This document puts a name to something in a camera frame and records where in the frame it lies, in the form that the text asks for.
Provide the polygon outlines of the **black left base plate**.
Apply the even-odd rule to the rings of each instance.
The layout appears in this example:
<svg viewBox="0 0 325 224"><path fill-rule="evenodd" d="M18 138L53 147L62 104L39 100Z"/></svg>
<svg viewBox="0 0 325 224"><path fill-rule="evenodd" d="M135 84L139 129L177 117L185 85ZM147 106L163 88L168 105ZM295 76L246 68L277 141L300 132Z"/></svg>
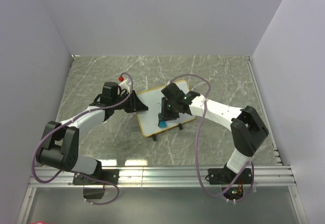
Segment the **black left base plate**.
<svg viewBox="0 0 325 224"><path fill-rule="evenodd" d="M97 185L107 182L117 185L119 178L118 169L101 169L92 175L77 173L73 178L73 185Z"/></svg>

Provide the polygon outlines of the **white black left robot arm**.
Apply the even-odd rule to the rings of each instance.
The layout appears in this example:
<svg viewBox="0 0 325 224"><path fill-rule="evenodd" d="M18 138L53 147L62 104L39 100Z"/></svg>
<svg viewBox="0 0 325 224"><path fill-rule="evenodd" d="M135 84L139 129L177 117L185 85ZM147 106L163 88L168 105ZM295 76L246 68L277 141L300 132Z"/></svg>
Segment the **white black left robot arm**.
<svg viewBox="0 0 325 224"><path fill-rule="evenodd" d="M83 173L90 184L100 183L101 163L79 154L79 141L83 134L107 121L116 110L135 113L147 111L148 107L134 90L128 93L124 89L123 94L102 92L78 115L62 122L47 123L32 161L60 171Z"/></svg>

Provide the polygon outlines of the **blue bone-shaped eraser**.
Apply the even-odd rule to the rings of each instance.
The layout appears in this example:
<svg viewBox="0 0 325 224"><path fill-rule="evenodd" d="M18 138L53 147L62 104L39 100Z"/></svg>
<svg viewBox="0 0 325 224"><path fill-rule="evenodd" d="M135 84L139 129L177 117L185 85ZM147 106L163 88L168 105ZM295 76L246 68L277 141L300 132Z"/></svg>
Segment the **blue bone-shaped eraser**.
<svg viewBox="0 0 325 224"><path fill-rule="evenodd" d="M164 129L164 128L166 128L167 127L167 123L166 123L166 121L160 121L159 123L158 123L158 127L159 128L162 128L162 129Z"/></svg>

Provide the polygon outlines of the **aluminium front rail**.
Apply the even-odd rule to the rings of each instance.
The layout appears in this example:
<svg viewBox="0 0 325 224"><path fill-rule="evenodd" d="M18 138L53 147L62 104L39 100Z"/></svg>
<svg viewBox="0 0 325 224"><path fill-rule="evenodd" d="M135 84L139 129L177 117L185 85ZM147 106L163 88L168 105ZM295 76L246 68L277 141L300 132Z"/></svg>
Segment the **aluminium front rail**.
<svg viewBox="0 0 325 224"><path fill-rule="evenodd" d="M209 168L221 168L203 166L200 175L204 186ZM104 167L105 170L119 170L117 185L126 187L200 187L195 166L171 166L171 167ZM37 167L36 173L41 179L49 179L57 172L51 167ZM53 181L47 184L38 183L34 177L30 177L28 187L81 187L73 185L74 174L60 173ZM290 166L255 166L254 183L256 186L295 186L296 181Z"/></svg>

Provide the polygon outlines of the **aluminium rail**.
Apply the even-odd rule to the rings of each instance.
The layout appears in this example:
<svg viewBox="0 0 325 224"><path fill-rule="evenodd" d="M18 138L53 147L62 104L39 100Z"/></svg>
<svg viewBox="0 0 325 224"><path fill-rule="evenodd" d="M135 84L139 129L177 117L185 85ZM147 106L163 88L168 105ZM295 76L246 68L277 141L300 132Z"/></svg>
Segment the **aluminium rail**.
<svg viewBox="0 0 325 224"><path fill-rule="evenodd" d="M204 186L209 168L221 168L203 166L200 175ZM104 167L105 170L119 170L117 185L126 187L200 187L195 166L171 166L171 167ZM57 172L51 167L37 167L36 173L41 179L49 179ZM28 187L81 187L73 185L74 174L60 173L53 181L47 184L38 183L34 177L30 177ZM295 186L296 181L290 166L255 166L254 183L256 186Z"/></svg>
<svg viewBox="0 0 325 224"><path fill-rule="evenodd" d="M268 116L267 116L267 113L266 113L266 110L265 110L265 107L264 107L264 104L263 104L263 99L262 99L261 93L259 91L257 80L256 80L255 74L253 72L253 67L252 67L252 64L251 64L251 57L246 56L245 61L247 62L247 65L248 65L248 69L249 69L249 72L250 72L250 75L251 75L251 78L252 78L252 81L253 81L253 85L254 85L254 88L255 88L255 92L256 92L256 95L257 95L258 103L259 103L259 105L261 107L261 110L262 110L265 125L267 126L267 129L269 130L269 138L270 138L270 141L271 141L271 144L272 144L272 147L273 147L273 153L274 153L274 156L275 156L275 159L276 159L276 162L277 162L276 165L283 166L283 161L281 160L280 153L279 153L278 147L276 145L276 142L275 142L275 139L274 139L271 127L270 127L270 123L269 123L269 120L268 120Z"/></svg>

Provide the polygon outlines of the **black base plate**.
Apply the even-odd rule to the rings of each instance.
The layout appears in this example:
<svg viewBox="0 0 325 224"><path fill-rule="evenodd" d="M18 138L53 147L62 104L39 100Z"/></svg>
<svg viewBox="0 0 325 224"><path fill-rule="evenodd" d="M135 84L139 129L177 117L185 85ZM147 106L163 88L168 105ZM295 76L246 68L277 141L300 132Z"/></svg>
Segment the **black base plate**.
<svg viewBox="0 0 325 224"><path fill-rule="evenodd" d="M77 173L73 178L73 185L97 185L107 182L117 185L119 178L118 169L101 169L92 175Z"/></svg>
<svg viewBox="0 0 325 224"><path fill-rule="evenodd" d="M208 181L210 185L226 185L230 184L236 176L237 174L229 170L227 167L222 169L209 168L208 175L205 177L205 180ZM250 184L252 177L252 170L250 168L245 168L234 184Z"/></svg>

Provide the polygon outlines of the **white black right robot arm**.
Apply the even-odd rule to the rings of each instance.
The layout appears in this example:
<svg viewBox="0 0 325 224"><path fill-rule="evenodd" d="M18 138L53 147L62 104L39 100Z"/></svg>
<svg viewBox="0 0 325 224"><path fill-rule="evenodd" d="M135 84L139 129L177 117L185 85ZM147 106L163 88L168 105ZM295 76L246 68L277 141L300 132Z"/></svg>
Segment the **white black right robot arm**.
<svg viewBox="0 0 325 224"><path fill-rule="evenodd" d="M235 149L225 166L224 177L229 183L241 179L242 168L269 135L256 109L252 106L231 107L193 91L187 94L182 90L175 93L165 91L163 95L168 109L208 119L231 132Z"/></svg>

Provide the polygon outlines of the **aluminium right side rail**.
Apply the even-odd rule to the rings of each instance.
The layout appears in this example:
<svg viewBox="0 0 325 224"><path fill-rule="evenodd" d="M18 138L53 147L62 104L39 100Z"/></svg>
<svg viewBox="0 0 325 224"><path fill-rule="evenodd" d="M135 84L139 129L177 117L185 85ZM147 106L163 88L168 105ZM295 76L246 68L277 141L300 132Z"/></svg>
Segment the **aluminium right side rail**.
<svg viewBox="0 0 325 224"><path fill-rule="evenodd" d="M252 64L251 64L251 57L246 56L245 61L247 62L247 65L248 65L248 69L249 69L249 72L250 72L250 75L251 75L251 78L252 78L252 81L253 81L253 85L254 85L254 88L255 88L255 92L256 92L256 95L257 95L258 103L259 103L259 105L261 107L261 110L262 110L265 125L267 126L267 129L269 130L269 138L270 138L270 141L271 141L271 144L272 144L272 147L273 147L273 153L274 153L274 156L275 156L275 159L276 159L276 162L277 162L276 165L283 166L283 161L281 160L280 153L279 153L278 147L276 145L276 142L275 142L275 139L274 139L271 127L270 127L270 123L269 123L269 120L268 120L268 116L267 116L267 113L266 113L266 110L265 110L265 107L264 107L264 104L263 104L263 99L262 99L261 93L259 91L257 80L256 80L255 74L253 72L253 67L252 67Z"/></svg>

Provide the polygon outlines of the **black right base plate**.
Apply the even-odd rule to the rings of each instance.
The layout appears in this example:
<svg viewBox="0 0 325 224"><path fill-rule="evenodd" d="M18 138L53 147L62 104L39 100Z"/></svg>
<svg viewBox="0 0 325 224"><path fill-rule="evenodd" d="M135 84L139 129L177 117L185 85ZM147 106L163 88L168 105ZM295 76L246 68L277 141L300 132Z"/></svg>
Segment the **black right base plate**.
<svg viewBox="0 0 325 224"><path fill-rule="evenodd" d="M222 169L209 168L208 175L205 177L205 180L208 181L210 185L226 185L230 184L236 176L237 174L229 170L227 167ZM250 184L252 177L252 170L250 168L245 168L234 184Z"/></svg>

